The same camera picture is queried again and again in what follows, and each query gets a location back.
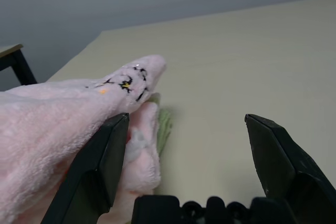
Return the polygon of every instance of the black embroidery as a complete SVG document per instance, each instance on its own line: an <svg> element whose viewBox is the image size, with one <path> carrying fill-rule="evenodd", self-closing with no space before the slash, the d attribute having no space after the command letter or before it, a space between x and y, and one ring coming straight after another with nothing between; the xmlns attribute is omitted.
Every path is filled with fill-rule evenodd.
<svg viewBox="0 0 336 224"><path fill-rule="evenodd" d="M128 81L122 81L122 83L119 84L119 86L121 87L121 89L126 89L127 93L130 93L132 90L130 89L130 86L133 82L132 77L127 76L129 78Z"/></svg>
<svg viewBox="0 0 336 224"><path fill-rule="evenodd" d="M110 84L114 84L114 81L111 81L112 78L108 79L106 82L103 82L103 84L105 83L110 83Z"/></svg>
<svg viewBox="0 0 336 224"><path fill-rule="evenodd" d="M142 98L142 96L143 96L143 94L145 93L145 91L148 91L148 89L145 88L145 89L142 91L142 93L141 93L141 94L139 95L139 97L136 99L137 102L140 101L140 99Z"/></svg>
<svg viewBox="0 0 336 224"><path fill-rule="evenodd" d="M139 68L137 68L137 67L133 67L133 69L134 69L134 70L138 70L138 71L140 71L140 74L142 75L142 79L143 79L144 81L147 81L147 78L146 78L146 76L147 76L147 71L146 71L144 68L139 69Z"/></svg>

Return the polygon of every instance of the black table leg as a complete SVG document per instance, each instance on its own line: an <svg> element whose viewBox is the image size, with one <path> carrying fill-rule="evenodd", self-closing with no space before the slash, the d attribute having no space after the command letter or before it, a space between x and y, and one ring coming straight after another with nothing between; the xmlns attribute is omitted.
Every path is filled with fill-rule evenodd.
<svg viewBox="0 0 336 224"><path fill-rule="evenodd" d="M37 81L21 50L12 52L11 56L15 59L15 64L12 65L12 68L21 85L37 84Z"/></svg>

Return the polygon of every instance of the pink fleece blanket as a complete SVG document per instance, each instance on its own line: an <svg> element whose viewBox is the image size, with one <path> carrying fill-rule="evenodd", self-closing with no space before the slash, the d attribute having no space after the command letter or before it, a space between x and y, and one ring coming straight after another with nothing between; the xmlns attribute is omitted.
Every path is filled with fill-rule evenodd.
<svg viewBox="0 0 336 224"><path fill-rule="evenodd" d="M100 224L124 224L134 200L159 182L155 103L161 56L133 61L99 80L21 86L0 93L0 223L40 223L76 153L99 126L131 113L119 189Z"/></svg>

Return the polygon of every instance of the white fleece fabric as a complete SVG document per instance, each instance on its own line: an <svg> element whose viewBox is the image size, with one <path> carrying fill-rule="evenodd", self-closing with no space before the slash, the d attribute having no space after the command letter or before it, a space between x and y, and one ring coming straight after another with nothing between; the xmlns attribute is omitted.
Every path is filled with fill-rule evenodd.
<svg viewBox="0 0 336 224"><path fill-rule="evenodd" d="M130 220L125 212L133 208L136 195L150 193L160 182L157 105L144 102L164 70L164 59L152 55L98 80L48 82L1 92L0 223L39 223L76 153L106 119L123 112L134 113L115 203L116 209L118 201L121 207L113 207L109 222L102 223ZM138 173L142 168L151 171L143 180Z"/></svg>

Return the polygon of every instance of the beige table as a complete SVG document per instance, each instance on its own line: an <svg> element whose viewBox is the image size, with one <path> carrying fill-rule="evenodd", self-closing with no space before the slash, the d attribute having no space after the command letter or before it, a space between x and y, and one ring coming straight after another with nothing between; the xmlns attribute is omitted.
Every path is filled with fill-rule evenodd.
<svg viewBox="0 0 336 224"><path fill-rule="evenodd" d="M203 204L263 195L246 113L284 126L336 186L336 0L104 31L51 80L100 78L148 54L167 59L158 90L175 117L161 193Z"/></svg>

